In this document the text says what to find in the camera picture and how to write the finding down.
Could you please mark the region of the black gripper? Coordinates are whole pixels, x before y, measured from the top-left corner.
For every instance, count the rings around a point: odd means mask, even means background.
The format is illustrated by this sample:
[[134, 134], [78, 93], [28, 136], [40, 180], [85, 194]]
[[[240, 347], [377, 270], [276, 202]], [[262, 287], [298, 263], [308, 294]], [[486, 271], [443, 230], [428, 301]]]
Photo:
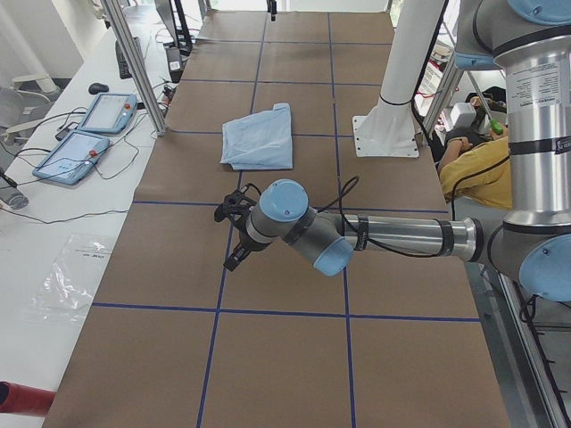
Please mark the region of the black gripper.
[[234, 271], [240, 264], [248, 258], [251, 252], [263, 251], [270, 245], [270, 238], [254, 232], [250, 235], [244, 229], [239, 232], [239, 243], [232, 253], [224, 261], [224, 268], [228, 271]]

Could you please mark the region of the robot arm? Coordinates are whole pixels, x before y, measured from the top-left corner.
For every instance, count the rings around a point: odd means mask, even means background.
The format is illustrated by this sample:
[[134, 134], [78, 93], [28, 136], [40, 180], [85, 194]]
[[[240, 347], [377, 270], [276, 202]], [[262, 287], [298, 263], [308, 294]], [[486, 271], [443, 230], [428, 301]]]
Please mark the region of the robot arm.
[[570, 4], [464, 1], [455, 57], [463, 70], [507, 74], [512, 208], [500, 224], [330, 213], [312, 208], [299, 183], [279, 179], [258, 200], [241, 188], [216, 209], [215, 220], [239, 233], [225, 267], [281, 239], [326, 276], [355, 251], [455, 256], [488, 263], [531, 294], [569, 300]]

